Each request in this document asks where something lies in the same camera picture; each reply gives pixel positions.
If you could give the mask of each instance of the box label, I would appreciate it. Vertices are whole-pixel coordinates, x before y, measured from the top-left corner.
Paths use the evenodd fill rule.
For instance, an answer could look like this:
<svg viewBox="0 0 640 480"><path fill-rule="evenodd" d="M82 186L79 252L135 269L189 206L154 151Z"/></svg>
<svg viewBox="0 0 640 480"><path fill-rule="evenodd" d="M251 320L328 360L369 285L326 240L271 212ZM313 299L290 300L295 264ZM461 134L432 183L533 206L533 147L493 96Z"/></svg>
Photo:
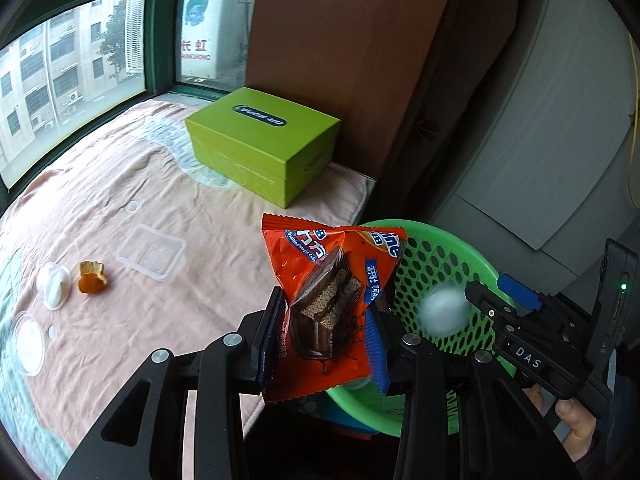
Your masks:
<svg viewBox="0 0 640 480"><path fill-rule="evenodd" d="M275 115L268 114L267 112L263 112L256 108L251 108L250 106L234 106L234 111L239 114L246 115L247 117L258 119L259 121L270 124L271 126L284 126L287 124L287 121L280 117L276 117Z"/></svg>

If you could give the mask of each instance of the white ball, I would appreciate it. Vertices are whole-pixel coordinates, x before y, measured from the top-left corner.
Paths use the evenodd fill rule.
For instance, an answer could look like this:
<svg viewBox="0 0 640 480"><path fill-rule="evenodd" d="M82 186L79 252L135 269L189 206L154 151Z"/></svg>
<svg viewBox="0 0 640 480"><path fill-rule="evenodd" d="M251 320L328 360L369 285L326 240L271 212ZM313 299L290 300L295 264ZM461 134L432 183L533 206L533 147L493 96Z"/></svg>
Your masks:
<svg viewBox="0 0 640 480"><path fill-rule="evenodd" d="M418 306L422 328L434 337L448 337L464 330L469 324L471 303L462 286L454 283L435 285Z"/></svg>

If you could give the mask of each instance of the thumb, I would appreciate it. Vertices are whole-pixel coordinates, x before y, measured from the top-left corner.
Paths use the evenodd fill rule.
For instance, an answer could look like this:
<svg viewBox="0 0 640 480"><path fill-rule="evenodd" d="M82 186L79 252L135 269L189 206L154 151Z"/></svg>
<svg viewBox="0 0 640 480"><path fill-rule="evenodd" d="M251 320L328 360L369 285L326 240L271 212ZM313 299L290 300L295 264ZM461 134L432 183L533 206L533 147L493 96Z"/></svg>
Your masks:
<svg viewBox="0 0 640 480"><path fill-rule="evenodd" d="M558 400L556 413L571 428L562 445L571 460L576 462L585 456L591 447L596 418L575 399Z"/></svg>

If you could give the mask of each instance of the gray wall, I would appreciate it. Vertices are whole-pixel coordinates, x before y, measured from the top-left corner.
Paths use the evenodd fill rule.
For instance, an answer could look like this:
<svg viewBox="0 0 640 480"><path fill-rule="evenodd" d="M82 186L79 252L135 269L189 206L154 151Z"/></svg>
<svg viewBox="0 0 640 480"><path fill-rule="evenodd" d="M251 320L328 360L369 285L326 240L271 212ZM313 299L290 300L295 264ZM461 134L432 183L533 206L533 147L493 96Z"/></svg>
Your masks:
<svg viewBox="0 0 640 480"><path fill-rule="evenodd" d="M626 188L634 95L628 35L607 0L521 0L516 31L458 128L422 220L500 272L543 292L567 290L590 310L604 240L640 238L628 229L638 220ZM636 174L637 164L640 194Z"/></svg>

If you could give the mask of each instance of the window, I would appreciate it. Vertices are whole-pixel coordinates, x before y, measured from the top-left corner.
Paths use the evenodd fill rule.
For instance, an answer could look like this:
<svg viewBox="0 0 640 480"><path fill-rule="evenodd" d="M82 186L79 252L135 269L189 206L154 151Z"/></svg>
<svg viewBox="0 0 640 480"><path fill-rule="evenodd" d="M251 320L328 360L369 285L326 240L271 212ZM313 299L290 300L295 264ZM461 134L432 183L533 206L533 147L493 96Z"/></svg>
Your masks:
<svg viewBox="0 0 640 480"><path fill-rule="evenodd" d="M94 23L91 26L91 41L98 41L100 40L100 28L101 28L101 23Z"/></svg>
<svg viewBox="0 0 640 480"><path fill-rule="evenodd" d="M145 91L145 75L138 69L144 54L144 3L145 0L102 0L101 6L92 7L88 2L23 36L42 35L39 46L37 40L18 46L18 39L4 49L11 54L0 59L0 88L8 91L11 82L12 94L0 98L0 152L6 157L6 165L0 157L0 175L9 188L78 128ZM69 27L82 33L67 32ZM22 49L25 55L18 58ZM7 73L10 77L1 77ZM24 84L18 86L16 81L20 78ZM20 117L20 136L30 139L25 146L18 142L4 144L5 139L11 138L6 118L14 109Z"/></svg>
<svg viewBox="0 0 640 480"><path fill-rule="evenodd" d="M56 91L56 97L63 96L76 86L78 86L77 66L66 70L61 76L53 80L53 88Z"/></svg>
<svg viewBox="0 0 640 480"><path fill-rule="evenodd" d="M6 97L11 93L11 72L7 72L0 78L0 87L2 87L2 97Z"/></svg>
<svg viewBox="0 0 640 480"><path fill-rule="evenodd" d="M58 25L62 25L65 22L70 22L76 16L76 10L71 9L67 12L63 12L57 16L54 16L49 21L49 27L57 27Z"/></svg>
<svg viewBox="0 0 640 480"><path fill-rule="evenodd" d="M38 36L42 35L42 25L32 28L29 32L25 32L20 36L20 46L23 46L28 41L35 40Z"/></svg>
<svg viewBox="0 0 640 480"><path fill-rule="evenodd" d="M75 50L75 38L76 34L67 34L60 41L51 45L51 60L58 59L65 54L71 54Z"/></svg>
<svg viewBox="0 0 640 480"><path fill-rule="evenodd" d="M20 121L18 120L18 114L15 112L11 112L9 116L6 118L7 123L9 124L9 131L12 136L20 131Z"/></svg>
<svg viewBox="0 0 640 480"><path fill-rule="evenodd" d="M98 79L104 75L104 64L102 58L94 59L94 79Z"/></svg>
<svg viewBox="0 0 640 480"><path fill-rule="evenodd" d="M178 80L231 91L244 86L255 0L183 0Z"/></svg>
<svg viewBox="0 0 640 480"><path fill-rule="evenodd" d="M22 80L24 81L43 68L44 62L42 60L42 51L37 54L31 54L20 62L20 74L22 75Z"/></svg>
<svg viewBox="0 0 640 480"><path fill-rule="evenodd" d="M27 110L29 115L33 115L43 106L49 104L49 91L46 86L39 88L38 90L31 92L24 98L27 102Z"/></svg>

